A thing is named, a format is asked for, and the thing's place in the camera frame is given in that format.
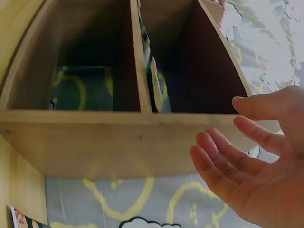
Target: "hand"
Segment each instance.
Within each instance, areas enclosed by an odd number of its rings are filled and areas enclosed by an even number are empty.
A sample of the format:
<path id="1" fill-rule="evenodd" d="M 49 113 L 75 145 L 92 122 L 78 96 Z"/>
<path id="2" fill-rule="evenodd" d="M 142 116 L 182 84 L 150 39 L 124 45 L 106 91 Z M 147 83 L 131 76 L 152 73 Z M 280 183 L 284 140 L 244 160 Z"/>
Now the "hand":
<path id="1" fill-rule="evenodd" d="M 232 103 L 242 115 L 234 125 L 280 158 L 273 164 L 250 158 L 212 129 L 199 133 L 191 149 L 196 170 L 242 219 L 264 228 L 304 227 L 304 90 L 290 86 Z M 252 120 L 278 120 L 285 135 Z"/>
<path id="2" fill-rule="evenodd" d="M 226 7 L 226 1 L 227 0 L 211 0 L 211 1 L 214 1 L 214 2 L 219 2 L 224 8 Z"/>

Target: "fingernail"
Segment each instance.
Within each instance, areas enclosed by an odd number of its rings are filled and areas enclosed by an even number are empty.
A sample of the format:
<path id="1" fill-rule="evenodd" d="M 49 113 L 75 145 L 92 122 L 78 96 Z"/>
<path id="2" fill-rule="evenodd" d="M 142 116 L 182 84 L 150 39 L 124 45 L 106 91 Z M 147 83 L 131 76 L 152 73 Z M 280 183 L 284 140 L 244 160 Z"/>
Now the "fingernail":
<path id="1" fill-rule="evenodd" d="M 232 100 L 240 100 L 240 99 L 244 99 L 244 97 L 242 97 L 242 96 L 235 96 Z"/>

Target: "wooden panel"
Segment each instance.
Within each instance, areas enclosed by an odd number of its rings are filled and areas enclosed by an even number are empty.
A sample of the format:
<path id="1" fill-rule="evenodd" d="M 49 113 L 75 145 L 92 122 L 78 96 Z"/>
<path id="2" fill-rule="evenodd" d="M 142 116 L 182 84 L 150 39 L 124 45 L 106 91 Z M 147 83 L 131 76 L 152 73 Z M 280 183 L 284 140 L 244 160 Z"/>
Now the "wooden panel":
<path id="1" fill-rule="evenodd" d="M 0 88 L 16 46 L 43 0 L 4 1 L 0 10 Z"/>
<path id="2" fill-rule="evenodd" d="M 158 68 L 164 67 L 192 3 L 193 0 L 141 0 L 142 20 Z"/>
<path id="3" fill-rule="evenodd" d="M 146 67 L 143 56 L 143 43 L 140 31 L 137 0 L 130 0 L 130 12 L 133 36 L 133 55 L 137 75 L 138 95 L 142 113 L 151 113 L 151 103 L 147 84 Z"/>
<path id="4" fill-rule="evenodd" d="M 126 0 L 62 0 L 59 64 L 111 66 L 117 59 Z"/>
<path id="5" fill-rule="evenodd" d="M 218 24 L 219 22 L 221 22 L 224 14 L 224 8 L 220 4 L 215 3 L 211 0 L 202 0 L 202 2 L 208 9 L 215 23 Z"/>
<path id="6" fill-rule="evenodd" d="M 48 0 L 26 33 L 9 71 L 0 108 L 48 107 L 52 72 L 60 46 L 57 0 Z"/>
<path id="7" fill-rule="evenodd" d="M 134 55 L 135 44 L 133 41 L 131 19 L 131 6 L 134 11 L 134 9 L 136 10 L 136 5 L 134 5 L 133 0 L 131 1 L 132 2 L 130 2 L 130 0 L 126 0 L 124 17 L 122 19 L 121 48 L 118 55 L 118 69 L 116 75 L 113 77 L 113 107 L 115 111 L 140 111 L 141 109 L 138 93 L 140 88 L 137 85 L 138 77 L 136 75 Z"/>
<path id="8" fill-rule="evenodd" d="M 236 114 L 231 100 L 247 96 L 214 20 L 194 1 L 165 79 L 172 112 Z"/>
<path id="9" fill-rule="evenodd" d="M 0 112 L 0 131 L 48 177 L 130 178 L 194 172 L 196 133 L 216 127 L 244 150 L 255 144 L 233 115 L 111 112 Z M 277 122 L 261 122 L 278 131 Z"/>
<path id="10" fill-rule="evenodd" d="M 0 81 L 25 29 L 43 0 L 0 3 Z M 0 227 L 12 228 L 13 204 L 32 218 L 47 223 L 44 177 L 0 136 Z"/>
<path id="11" fill-rule="evenodd" d="M 47 224 L 44 177 L 0 136 L 0 227 L 12 228 L 12 204 Z"/>

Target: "photo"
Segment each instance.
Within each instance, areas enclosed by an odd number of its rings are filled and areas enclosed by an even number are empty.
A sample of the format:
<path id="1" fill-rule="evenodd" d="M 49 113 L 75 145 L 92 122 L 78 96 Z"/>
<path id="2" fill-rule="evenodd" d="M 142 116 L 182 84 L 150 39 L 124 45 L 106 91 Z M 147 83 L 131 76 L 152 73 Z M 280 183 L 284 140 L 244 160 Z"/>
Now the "photo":
<path id="1" fill-rule="evenodd" d="M 14 228 L 51 228 L 48 225 L 41 224 L 25 216 L 13 206 L 10 207 L 10 210 L 13 217 Z"/>

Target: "finger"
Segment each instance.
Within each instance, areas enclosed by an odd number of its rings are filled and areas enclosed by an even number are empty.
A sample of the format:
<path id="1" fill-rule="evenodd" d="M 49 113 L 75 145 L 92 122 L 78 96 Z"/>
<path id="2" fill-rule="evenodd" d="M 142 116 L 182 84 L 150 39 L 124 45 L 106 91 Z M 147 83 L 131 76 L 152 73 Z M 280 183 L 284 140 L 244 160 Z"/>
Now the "finger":
<path id="1" fill-rule="evenodd" d="M 229 204 L 230 196 L 237 188 L 237 184 L 225 177 L 213 164 L 207 153 L 199 146 L 191 148 L 193 164 L 204 179 L 207 186 L 224 202 Z"/>
<path id="2" fill-rule="evenodd" d="M 286 116 L 295 94 L 303 93 L 298 86 L 289 86 L 270 94 L 258 94 L 248 98 L 235 97 L 232 104 L 236 111 L 251 120 L 279 120 Z"/>
<path id="3" fill-rule="evenodd" d="M 248 174 L 237 171 L 221 154 L 219 154 L 215 143 L 208 133 L 199 133 L 197 135 L 197 144 L 207 153 L 214 166 L 235 183 L 241 184 L 251 178 Z"/>
<path id="4" fill-rule="evenodd" d="M 226 9 L 226 0 L 218 0 L 218 2 Z"/>
<path id="5" fill-rule="evenodd" d="M 216 144 L 218 151 L 237 170 L 249 175 L 259 174 L 269 163 L 260 159 L 251 158 L 239 148 L 232 145 L 218 130 L 207 130 Z"/>
<path id="6" fill-rule="evenodd" d="M 246 117 L 238 116 L 233 123 L 246 137 L 255 141 L 268 152 L 282 156 L 291 150 L 284 135 L 274 134 Z"/>

